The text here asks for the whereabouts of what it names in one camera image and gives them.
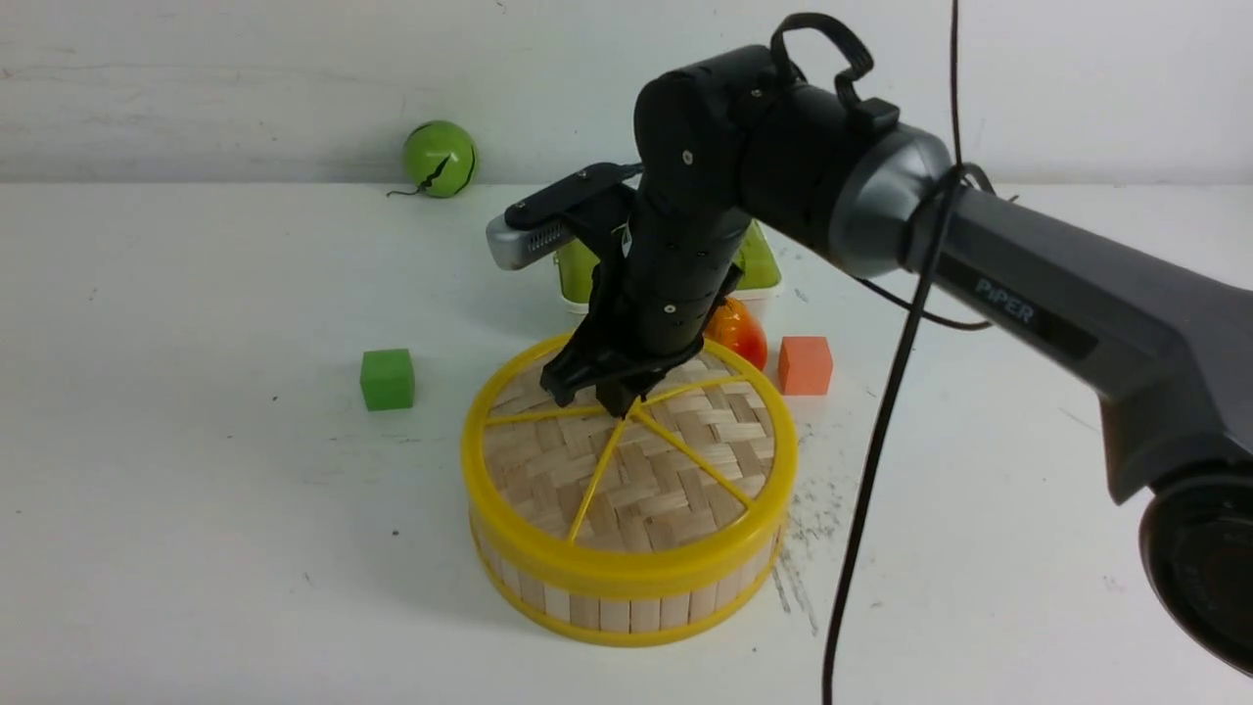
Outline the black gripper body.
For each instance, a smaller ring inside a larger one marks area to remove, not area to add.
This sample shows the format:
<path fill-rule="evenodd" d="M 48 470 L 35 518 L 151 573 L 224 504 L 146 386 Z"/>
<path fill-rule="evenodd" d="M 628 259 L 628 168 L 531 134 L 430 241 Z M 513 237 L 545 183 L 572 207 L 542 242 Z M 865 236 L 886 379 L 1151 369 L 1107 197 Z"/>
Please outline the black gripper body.
<path fill-rule="evenodd" d="M 568 406 L 599 381 L 637 378 L 645 399 L 700 353 L 713 308 L 741 277 L 734 259 L 749 223 L 738 207 L 680 205 L 643 184 L 621 242 L 591 277 L 589 312 L 538 384 Z"/>

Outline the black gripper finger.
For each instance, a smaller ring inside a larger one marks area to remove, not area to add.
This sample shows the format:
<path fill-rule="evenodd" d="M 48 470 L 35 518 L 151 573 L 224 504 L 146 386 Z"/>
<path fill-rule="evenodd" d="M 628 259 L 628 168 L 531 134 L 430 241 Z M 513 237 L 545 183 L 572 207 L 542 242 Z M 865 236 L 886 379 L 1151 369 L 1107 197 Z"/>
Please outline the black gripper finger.
<path fill-rule="evenodd" d="M 647 383 L 637 378 L 616 378 L 599 381 L 595 384 L 595 398 L 603 409 L 614 418 L 626 418 L 632 406 L 647 394 Z"/>

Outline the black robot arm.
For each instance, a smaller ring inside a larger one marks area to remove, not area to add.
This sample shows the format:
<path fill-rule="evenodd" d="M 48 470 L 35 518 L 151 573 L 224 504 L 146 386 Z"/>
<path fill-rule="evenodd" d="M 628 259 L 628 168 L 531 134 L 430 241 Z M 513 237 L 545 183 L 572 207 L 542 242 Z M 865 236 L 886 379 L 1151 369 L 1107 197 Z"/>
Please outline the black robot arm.
<path fill-rule="evenodd" d="M 642 182 L 603 245 L 591 308 L 543 369 L 623 416 L 702 348 L 749 220 L 846 275 L 917 275 L 860 478 L 823 656 L 831 691 L 891 416 L 931 291 L 1078 376 L 1101 411 L 1115 503 L 1152 491 L 1141 567 L 1179 629 L 1250 672 L 1250 294 L 1004 200 L 956 147 L 860 96 L 875 66 L 845 23 L 788 15 L 655 76 L 632 116 Z"/>

